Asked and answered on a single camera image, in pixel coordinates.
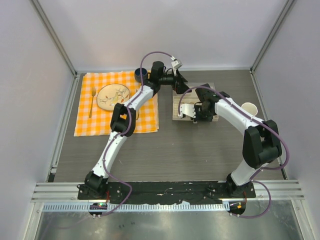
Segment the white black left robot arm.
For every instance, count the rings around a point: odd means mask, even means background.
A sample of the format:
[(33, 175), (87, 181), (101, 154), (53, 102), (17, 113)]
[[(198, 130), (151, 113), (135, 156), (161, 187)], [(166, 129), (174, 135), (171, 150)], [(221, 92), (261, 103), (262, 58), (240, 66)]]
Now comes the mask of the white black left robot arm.
[(171, 86), (177, 94), (189, 89), (186, 80), (179, 73), (182, 66), (180, 60), (174, 58), (171, 62), (171, 73), (165, 72), (161, 61), (152, 64), (150, 73), (139, 73), (141, 86), (129, 100), (117, 103), (110, 121), (111, 133), (101, 157), (93, 169), (86, 175), (83, 184), (78, 185), (78, 196), (82, 199), (102, 199), (107, 194), (111, 167), (122, 145), (136, 128), (138, 110), (160, 90), (161, 86)]

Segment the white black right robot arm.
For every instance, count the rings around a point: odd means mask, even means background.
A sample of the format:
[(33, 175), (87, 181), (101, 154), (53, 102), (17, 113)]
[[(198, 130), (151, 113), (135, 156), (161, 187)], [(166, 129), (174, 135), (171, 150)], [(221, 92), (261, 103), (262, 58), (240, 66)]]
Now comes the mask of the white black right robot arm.
[(195, 90), (201, 102), (196, 114), (202, 117), (218, 115), (232, 124), (242, 135), (242, 157), (239, 166), (226, 178), (231, 196), (241, 195), (249, 182), (269, 163), (282, 155), (278, 126), (273, 120), (264, 121), (241, 108), (229, 95), (209, 90), (204, 84)]

